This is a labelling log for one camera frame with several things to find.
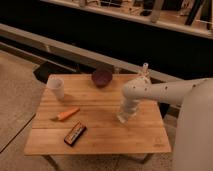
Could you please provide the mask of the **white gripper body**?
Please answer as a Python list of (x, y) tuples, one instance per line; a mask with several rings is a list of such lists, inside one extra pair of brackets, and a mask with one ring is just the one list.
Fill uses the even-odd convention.
[(123, 98), (117, 118), (121, 123), (125, 123), (131, 116), (134, 116), (138, 111), (138, 100)]

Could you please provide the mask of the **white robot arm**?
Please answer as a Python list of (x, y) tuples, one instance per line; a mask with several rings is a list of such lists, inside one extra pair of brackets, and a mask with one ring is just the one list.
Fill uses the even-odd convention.
[(172, 171), (213, 171), (213, 78), (151, 84), (139, 76), (123, 85), (122, 95), (121, 123), (141, 99), (180, 105)]

